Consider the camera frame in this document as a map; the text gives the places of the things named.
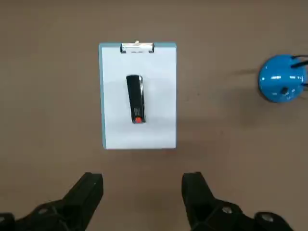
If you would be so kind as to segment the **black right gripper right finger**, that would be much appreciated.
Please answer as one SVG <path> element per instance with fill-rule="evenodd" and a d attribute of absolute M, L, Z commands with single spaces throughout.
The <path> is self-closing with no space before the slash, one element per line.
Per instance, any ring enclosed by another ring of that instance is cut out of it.
<path fill-rule="evenodd" d="M 192 231 L 291 231 L 281 216 L 261 211 L 251 218 L 236 204 L 219 200 L 201 172 L 185 173 L 181 195 Z"/>

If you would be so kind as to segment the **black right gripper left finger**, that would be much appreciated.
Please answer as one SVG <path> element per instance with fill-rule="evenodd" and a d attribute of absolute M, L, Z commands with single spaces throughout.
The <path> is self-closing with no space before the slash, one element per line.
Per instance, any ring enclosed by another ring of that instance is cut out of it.
<path fill-rule="evenodd" d="M 60 200 L 37 206 L 16 219 L 0 214 L 2 231 L 84 231 L 103 197 L 103 175 L 86 172 Z"/>

